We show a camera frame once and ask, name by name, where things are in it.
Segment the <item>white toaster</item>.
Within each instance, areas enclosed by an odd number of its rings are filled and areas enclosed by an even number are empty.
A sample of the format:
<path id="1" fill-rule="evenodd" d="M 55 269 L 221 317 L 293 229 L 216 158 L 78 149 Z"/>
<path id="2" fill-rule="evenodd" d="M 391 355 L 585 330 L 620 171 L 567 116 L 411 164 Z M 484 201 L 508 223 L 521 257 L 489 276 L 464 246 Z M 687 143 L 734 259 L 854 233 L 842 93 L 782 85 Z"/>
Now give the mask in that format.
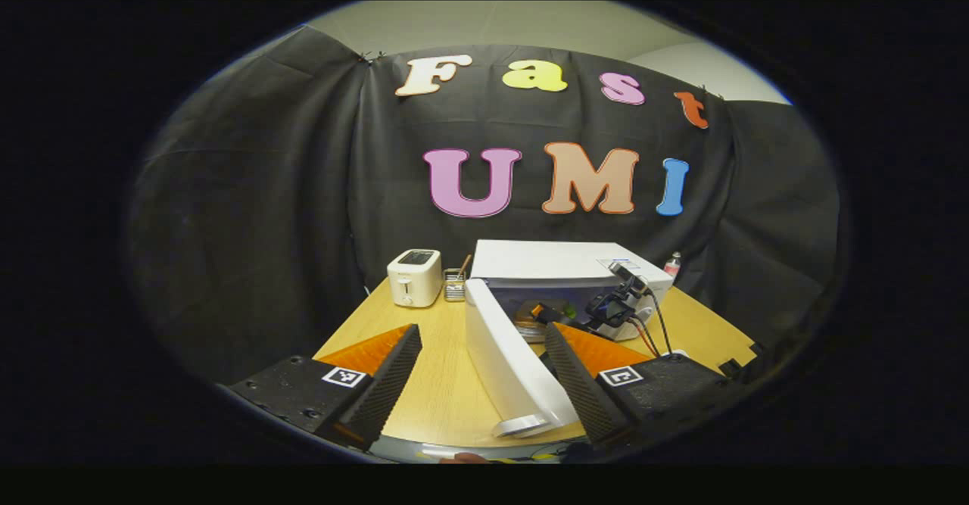
<path id="1" fill-rule="evenodd" d="M 387 265 L 392 301 L 398 306 L 432 306 L 443 287 L 441 253 L 432 249 L 409 249 Z"/>

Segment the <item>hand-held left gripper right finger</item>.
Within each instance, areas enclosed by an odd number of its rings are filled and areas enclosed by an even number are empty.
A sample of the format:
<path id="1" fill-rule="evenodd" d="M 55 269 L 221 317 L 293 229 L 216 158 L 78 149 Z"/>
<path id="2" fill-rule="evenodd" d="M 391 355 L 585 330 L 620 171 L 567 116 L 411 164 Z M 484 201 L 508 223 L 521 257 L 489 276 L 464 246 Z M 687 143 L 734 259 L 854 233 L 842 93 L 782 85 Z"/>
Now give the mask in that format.
<path id="1" fill-rule="evenodd" d="M 683 354 L 648 357 L 550 323 L 548 357 L 592 445 L 654 445 L 731 402 L 731 381 Z"/>

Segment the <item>white microwave oven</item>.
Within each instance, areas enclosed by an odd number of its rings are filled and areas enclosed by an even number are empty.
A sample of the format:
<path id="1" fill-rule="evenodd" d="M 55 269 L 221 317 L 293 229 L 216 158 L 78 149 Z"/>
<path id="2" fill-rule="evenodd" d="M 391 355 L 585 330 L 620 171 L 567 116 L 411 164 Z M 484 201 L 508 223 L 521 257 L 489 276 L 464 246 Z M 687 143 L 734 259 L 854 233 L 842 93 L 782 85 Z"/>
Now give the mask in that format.
<path id="1" fill-rule="evenodd" d="M 532 349 L 544 329 L 522 332 L 516 321 L 541 301 L 571 306 L 584 321 L 595 297 L 621 285 L 619 267 L 650 288 L 646 297 L 628 298 L 634 315 L 647 321 L 674 278 L 619 244 L 478 240 L 465 282 L 465 329 L 470 359 L 499 415 L 494 437 L 531 437 L 578 421 L 566 391 Z"/>

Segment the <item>black backdrop cloth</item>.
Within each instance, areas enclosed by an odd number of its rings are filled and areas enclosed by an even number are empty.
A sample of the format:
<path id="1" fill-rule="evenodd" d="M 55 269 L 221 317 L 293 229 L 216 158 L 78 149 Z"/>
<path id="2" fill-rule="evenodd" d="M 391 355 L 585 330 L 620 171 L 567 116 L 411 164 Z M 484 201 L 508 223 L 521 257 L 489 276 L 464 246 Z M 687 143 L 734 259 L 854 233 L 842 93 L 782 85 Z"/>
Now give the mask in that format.
<path id="1" fill-rule="evenodd" d="M 817 325 L 844 253 L 833 163 L 793 106 L 530 45 L 370 61 L 312 26 L 173 113 L 127 229 L 159 339 L 225 384 L 321 345 L 408 248 L 679 252 L 676 287 L 772 360 Z"/>

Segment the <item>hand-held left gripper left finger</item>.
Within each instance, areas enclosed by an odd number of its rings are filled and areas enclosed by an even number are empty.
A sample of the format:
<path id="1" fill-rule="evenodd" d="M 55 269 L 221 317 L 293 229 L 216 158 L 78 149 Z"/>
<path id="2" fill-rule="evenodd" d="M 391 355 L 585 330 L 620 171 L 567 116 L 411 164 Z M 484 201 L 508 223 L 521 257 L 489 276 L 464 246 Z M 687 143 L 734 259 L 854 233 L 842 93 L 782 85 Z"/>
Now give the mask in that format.
<path id="1" fill-rule="evenodd" d="M 414 323 L 319 359 L 297 354 L 231 390 L 302 432 L 366 452 L 383 432 L 422 350 Z"/>

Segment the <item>black table edge bracket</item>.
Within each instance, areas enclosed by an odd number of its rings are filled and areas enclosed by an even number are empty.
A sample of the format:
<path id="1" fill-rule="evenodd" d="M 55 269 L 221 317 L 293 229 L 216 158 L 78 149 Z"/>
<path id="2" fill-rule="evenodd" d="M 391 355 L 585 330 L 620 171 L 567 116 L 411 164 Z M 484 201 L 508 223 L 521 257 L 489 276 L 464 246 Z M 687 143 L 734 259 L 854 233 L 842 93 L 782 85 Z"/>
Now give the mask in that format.
<path id="1" fill-rule="evenodd" d="M 748 385 L 764 375 L 765 347 L 755 342 L 749 346 L 749 349 L 754 353 L 754 358 L 745 364 L 745 366 L 741 366 L 736 359 L 730 359 L 726 363 L 720 364 L 718 368 L 724 374 L 724 377 L 731 381 Z"/>

